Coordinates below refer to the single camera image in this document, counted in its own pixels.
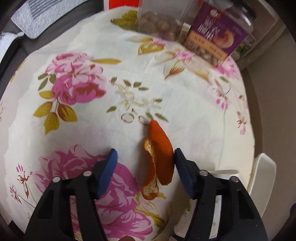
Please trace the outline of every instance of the plastic jar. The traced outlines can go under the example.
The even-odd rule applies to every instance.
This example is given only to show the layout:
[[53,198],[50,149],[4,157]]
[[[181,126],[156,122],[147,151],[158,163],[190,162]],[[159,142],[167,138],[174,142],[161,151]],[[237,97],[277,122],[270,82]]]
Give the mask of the plastic jar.
[[221,65],[253,32],[255,18],[243,0],[204,0],[184,46],[214,66]]
[[140,0],[138,31],[174,41],[194,0]]

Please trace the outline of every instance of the towel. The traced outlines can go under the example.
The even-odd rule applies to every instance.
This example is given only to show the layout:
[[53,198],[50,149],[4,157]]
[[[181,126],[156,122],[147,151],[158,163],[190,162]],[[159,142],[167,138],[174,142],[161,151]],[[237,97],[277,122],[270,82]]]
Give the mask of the towel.
[[37,38],[51,24],[88,0],[28,0],[11,20],[30,39]]

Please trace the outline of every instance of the floral tablecloth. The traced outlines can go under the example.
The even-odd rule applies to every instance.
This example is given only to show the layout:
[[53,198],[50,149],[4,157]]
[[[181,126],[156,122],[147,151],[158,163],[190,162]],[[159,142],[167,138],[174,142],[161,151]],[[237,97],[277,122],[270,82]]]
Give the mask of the floral tablecloth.
[[135,15],[124,14],[129,10],[82,21],[30,54],[7,86],[0,101],[7,193],[0,202],[23,231],[54,176],[76,177],[115,148],[119,163],[96,201],[107,237],[166,240],[189,198],[176,170],[157,198],[142,197],[149,165],[143,141],[151,119],[200,168],[237,169],[242,183],[249,182],[254,138],[235,62],[228,58],[214,69],[179,43],[110,22],[128,22]]

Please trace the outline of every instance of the metal screw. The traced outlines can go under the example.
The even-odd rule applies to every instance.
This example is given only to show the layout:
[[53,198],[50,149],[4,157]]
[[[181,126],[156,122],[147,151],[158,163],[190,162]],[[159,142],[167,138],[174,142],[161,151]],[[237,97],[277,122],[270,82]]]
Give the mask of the metal screw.
[[53,181],[54,183],[58,183],[60,180],[61,180],[60,177],[54,177],[54,178],[52,179],[52,181]]
[[231,181],[235,182],[235,183],[238,183],[239,182],[239,178],[237,176],[232,176],[230,178]]
[[200,175],[206,177],[209,173],[206,170],[200,170]]
[[92,171],[90,171],[90,170],[87,170],[87,171],[85,171],[85,172],[83,173],[83,175],[84,175],[85,177],[89,177],[91,174],[92,174]]

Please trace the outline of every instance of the blue gripper pad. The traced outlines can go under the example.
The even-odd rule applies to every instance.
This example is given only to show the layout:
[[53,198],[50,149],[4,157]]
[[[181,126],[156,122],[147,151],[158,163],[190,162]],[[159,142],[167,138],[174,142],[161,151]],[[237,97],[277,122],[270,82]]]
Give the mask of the blue gripper pad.
[[113,176],[113,172],[117,165],[117,158],[118,158],[117,151],[112,149],[108,157],[106,158],[107,163],[103,171],[101,172],[101,175],[98,178],[98,190],[97,190],[98,198],[104,195],[105,192],[107,191],[110,180]]
[[194,161],[189,161],[185,158],[180,148],[175,150],[174,160],[186,193],[192,199],[195,199],[195,186],[197,175],[200,171],[199,168]]

